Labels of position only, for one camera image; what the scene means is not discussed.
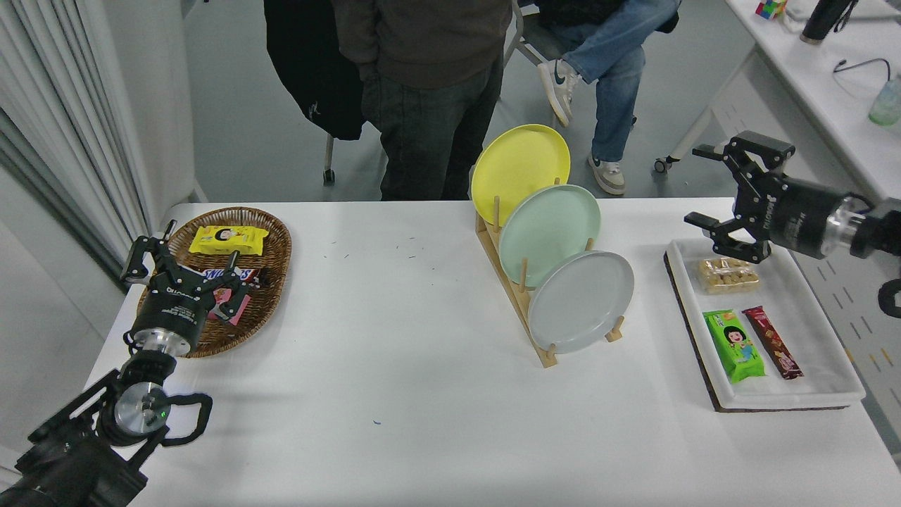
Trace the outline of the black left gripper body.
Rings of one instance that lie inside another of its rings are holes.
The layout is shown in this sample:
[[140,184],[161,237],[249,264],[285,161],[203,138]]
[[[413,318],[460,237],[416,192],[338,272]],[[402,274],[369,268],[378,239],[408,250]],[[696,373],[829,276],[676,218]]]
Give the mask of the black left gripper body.
[[187,342],[199,340],[207,315],[215,307],[215,296],[197,293],[196,289],[196,285],[187,283],[174,287],[164,274],[151,278],[131,330],[133,340],[141,340],[151,330],[172,332]]

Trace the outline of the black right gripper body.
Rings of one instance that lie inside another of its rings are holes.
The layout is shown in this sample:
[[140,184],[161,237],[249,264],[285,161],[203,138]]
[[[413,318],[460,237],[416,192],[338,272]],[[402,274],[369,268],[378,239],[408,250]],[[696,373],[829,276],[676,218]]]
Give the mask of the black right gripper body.
[[756,240],[821,259],[833,248],[833,224],[845,206],[845,194],[796,177],[767,173],[741,183],[735,218]]

